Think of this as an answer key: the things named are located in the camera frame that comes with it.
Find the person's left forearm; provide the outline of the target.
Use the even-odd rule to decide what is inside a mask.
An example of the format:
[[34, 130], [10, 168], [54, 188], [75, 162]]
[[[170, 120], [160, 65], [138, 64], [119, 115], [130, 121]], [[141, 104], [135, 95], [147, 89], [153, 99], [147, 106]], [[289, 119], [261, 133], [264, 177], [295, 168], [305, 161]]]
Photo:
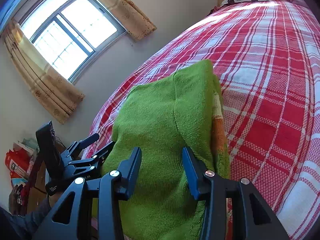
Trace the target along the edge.
[[1, 239], [32, 239], [50, 210], [49, 198], [25, 216], [12, 215], [1, 207]]

